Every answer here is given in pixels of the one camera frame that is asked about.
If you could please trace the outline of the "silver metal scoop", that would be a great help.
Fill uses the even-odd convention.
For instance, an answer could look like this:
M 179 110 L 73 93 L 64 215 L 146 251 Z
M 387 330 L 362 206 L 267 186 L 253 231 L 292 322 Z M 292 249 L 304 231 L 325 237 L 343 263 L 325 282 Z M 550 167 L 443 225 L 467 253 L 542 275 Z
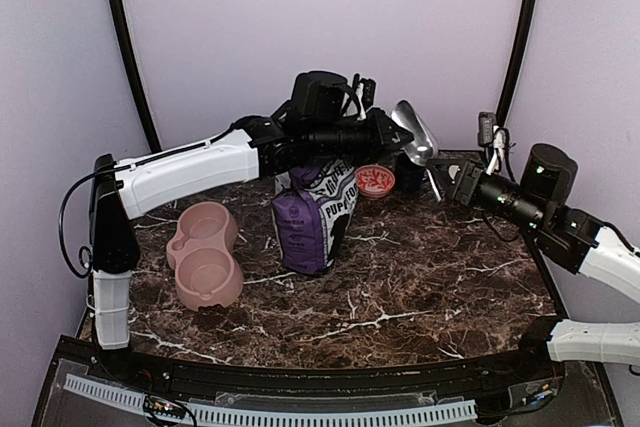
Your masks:
M 406 128 L 414 134 L 414 140 L 402 150 L 409 159 L 419 166 L 426 168 L 427 161 L 436 158 L 439 152 L 437 140 L 431 130 L 418 115 L 414 107 L 407 101 L 401 100 L 391 112 L 392 120 L 399 126 Z M 424 183 L 431 187 L 426 170 Z M 437 202 L 443 200 L 434 194 Z

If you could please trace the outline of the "purple pet food bag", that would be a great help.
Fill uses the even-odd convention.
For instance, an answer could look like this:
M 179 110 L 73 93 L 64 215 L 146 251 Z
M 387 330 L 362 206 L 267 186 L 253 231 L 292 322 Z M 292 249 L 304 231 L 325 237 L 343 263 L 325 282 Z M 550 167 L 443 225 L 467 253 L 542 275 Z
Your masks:
M 271 210 L 282 265 L 308 276 L 331 269 L 358 195 L 346 159 L 315 160 L 278 175 Z

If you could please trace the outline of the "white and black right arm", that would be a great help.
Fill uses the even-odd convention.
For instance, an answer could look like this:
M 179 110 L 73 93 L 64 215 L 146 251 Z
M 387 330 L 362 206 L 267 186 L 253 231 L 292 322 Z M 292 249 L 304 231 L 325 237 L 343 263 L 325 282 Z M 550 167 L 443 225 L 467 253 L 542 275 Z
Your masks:
M 578 165 L 559 148 L 534 145 L 519 182 L 489 174 L 470 160 L 431 159 L 427 169 L 447 199 L 510 222 L 566 271 L 638 300 L 638 248 L 612 223 L 567 206 Z M 521 381 L 534 379 L 549 360 L 636 366 L 639 325 L 539 317 L 522 335 L 519 347 L 510 371 Z

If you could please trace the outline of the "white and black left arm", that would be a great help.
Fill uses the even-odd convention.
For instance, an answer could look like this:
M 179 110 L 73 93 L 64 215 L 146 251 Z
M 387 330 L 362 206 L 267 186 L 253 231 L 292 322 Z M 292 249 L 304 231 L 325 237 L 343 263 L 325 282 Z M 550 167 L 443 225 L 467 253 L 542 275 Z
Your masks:
M 130 279 L 140 250 L 131 221 L 215 187 L 283 174 L 312 160 L 370 162 L 398 151 L 413 134 L 374 106 L 371 79 L 310 71 L 271 116 L 250 115 L 223 133 L 157 154 L 95 162 L 89 209 L 94 325 L 101 364 L 120 383 L 141 374 L 130 343 Z

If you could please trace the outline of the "pink double pet bowl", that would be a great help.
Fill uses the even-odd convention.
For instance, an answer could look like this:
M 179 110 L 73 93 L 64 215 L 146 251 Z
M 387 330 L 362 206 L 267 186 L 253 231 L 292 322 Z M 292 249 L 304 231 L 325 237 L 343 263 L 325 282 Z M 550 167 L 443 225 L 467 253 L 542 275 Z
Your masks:
M 239 298 L 244 273 L 233 257 L 237 236 L 235 218 L 219 203 L 201 202 L 181 214 L 166 256 L 186 308 L 228 307 Z

